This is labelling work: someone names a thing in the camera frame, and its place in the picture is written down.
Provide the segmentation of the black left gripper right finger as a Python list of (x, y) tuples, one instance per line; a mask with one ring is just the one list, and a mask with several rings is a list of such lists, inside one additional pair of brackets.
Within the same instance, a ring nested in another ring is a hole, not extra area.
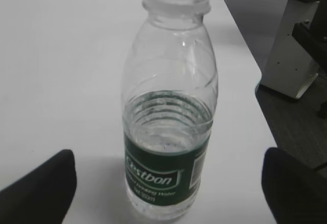
[(326, 179), (280, 148), (265, 152), (263, 193), (277, 223), (326, 223)]

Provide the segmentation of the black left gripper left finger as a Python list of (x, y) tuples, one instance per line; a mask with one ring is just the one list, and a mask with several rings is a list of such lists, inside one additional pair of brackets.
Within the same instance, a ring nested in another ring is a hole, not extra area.
[(74, 153), (61, 150), (1, 191), (1, 223), (63, 223), (76, 189)]

